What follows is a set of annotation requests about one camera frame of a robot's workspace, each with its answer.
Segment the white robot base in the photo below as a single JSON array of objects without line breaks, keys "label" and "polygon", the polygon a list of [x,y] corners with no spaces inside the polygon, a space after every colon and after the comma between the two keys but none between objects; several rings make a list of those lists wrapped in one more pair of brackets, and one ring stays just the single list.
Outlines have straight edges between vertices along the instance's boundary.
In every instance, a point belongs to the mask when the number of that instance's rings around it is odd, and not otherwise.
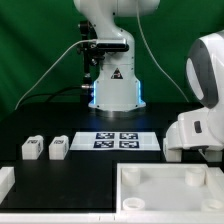
[{"label": "white robot base", "polygon": [[73,0],[77,10],[93,25],[97,39],[126,39],[127,52],[106,53],[100,62],[100,74],[94,81],[92,109],[105,112],[129,112],[144,108],[141,84],[135,76],[135,41],[117,27],[114,17],[135,17],[153,13],[160,0]]}]

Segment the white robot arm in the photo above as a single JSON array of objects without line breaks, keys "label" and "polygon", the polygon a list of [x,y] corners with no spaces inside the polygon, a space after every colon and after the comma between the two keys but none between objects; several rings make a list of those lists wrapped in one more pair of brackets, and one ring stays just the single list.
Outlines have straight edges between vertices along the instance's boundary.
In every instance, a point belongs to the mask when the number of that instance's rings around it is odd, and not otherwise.
[{"label": "white robot arm", "polygon": [[197,39],[187,57],[188,83],[202,108],[178,115],[166,150],[224,149],[224,30]]}]

